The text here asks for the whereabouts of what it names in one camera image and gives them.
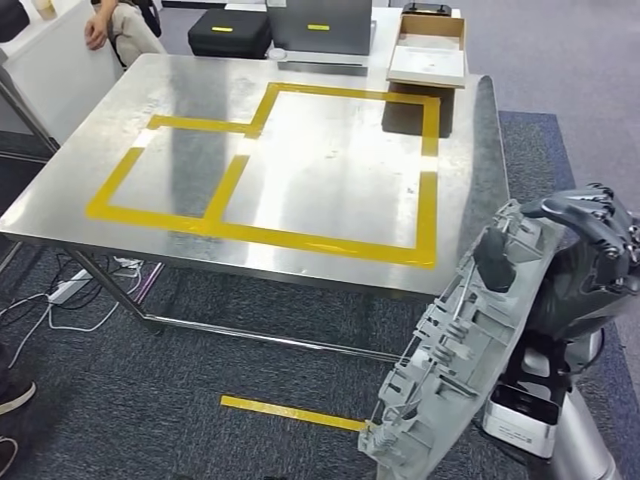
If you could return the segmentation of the person's hand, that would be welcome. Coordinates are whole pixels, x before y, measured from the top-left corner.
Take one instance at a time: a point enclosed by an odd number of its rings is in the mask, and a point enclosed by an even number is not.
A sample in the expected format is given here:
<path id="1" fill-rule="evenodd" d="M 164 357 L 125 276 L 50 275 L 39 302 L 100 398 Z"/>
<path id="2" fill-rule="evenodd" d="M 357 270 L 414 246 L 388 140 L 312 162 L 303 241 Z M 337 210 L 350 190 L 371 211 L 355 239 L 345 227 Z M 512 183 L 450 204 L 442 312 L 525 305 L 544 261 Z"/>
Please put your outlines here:
<path id="1" fill-rule="evenodd" d="M 101 49 L 108 40 L 108 20 L 100 14 L 90 18 L 85 27 L 85 40 L 90 50 Z"/>

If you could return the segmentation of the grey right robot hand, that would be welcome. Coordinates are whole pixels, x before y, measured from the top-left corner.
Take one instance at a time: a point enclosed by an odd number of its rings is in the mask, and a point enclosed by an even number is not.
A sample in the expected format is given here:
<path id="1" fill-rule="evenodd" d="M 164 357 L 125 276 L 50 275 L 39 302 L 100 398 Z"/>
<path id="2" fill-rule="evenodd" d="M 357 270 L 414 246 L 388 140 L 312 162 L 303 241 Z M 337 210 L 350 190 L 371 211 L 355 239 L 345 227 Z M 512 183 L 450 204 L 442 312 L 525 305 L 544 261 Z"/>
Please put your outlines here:
<path id="1" fill-rule="evenodd" d="M 518 205 L 576 234 L 549 263 L 525 331 L 553 342 L 592 334 L 639 294 L 639 219 L 602 183 L 557 191 Z"/>

